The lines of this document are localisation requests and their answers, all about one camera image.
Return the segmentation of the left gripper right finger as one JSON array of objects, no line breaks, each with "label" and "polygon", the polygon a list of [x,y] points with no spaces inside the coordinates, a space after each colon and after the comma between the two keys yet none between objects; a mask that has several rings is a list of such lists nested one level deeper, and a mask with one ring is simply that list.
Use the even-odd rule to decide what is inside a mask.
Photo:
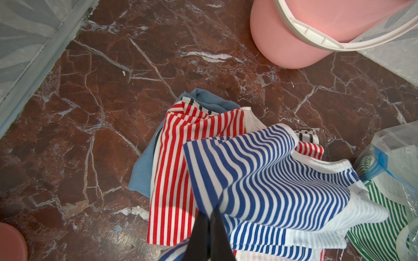
[{"label": "left gripper right finger", "polygon": [[226,233],[221,212],[218,207],[210,217],[211,261],[236,261]]}]

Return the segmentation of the light blue tank top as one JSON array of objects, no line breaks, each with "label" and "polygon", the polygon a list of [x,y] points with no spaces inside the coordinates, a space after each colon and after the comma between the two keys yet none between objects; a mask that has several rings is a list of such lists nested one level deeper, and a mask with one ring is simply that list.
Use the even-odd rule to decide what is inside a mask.
[{"label": "light blue tank top", "polygon": [[[182,97],[194,99],[205,109],[209,109],[216,113],[225,113],[240,107],[239,104],[233,101],[225,100],[207,90],[199,88],[196,88],[191,92],[183,92],[177,100],[180,101]],[[158,137],[163,125],[164,122],[161,122],[152,136],[147,148],[135,162],[127,187],[128,190],[136,191],[148,199],[150,198],[152,164],[156,138]]]}]

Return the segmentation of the blue white striped garment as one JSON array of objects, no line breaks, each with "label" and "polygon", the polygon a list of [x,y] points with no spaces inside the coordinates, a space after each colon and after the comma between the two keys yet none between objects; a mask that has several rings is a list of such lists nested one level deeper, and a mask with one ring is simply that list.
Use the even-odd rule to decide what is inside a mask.
[{"label": "blue white striped garment", "polygon": [[[284,124],[184,143],[198,212],[210,223],[219,208],[234,256],[244,250],[318,261],[326,248],[345,248],[352,227],[388,218],[348,160],[311,158],[296,151],[298,143]],[[160,260],[182,261],[188,242],[165,250]],[[211,261],[211,237],[208,250]]]}]

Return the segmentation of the red white striped garment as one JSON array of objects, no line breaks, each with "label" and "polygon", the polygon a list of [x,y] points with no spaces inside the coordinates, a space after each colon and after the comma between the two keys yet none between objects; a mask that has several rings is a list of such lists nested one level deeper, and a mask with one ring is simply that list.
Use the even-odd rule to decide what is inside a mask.
[{"label": "red white striped garment", "polygon": [[182,151],[185,141],[235,137],[265,127],[249,107],[224,109],[186,97],[175,103],[156,139],[148,243],[176,246],[192,233],[198,209]]}]

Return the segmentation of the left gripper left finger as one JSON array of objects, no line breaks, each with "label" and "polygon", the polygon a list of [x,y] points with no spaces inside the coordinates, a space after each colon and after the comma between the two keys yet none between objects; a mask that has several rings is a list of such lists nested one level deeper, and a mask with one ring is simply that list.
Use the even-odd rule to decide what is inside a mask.
[{"label": "left gripper left finger", "polygon": [[199,212],[190,235],[183,261],[207,261],[209,259],[209,219]]}]

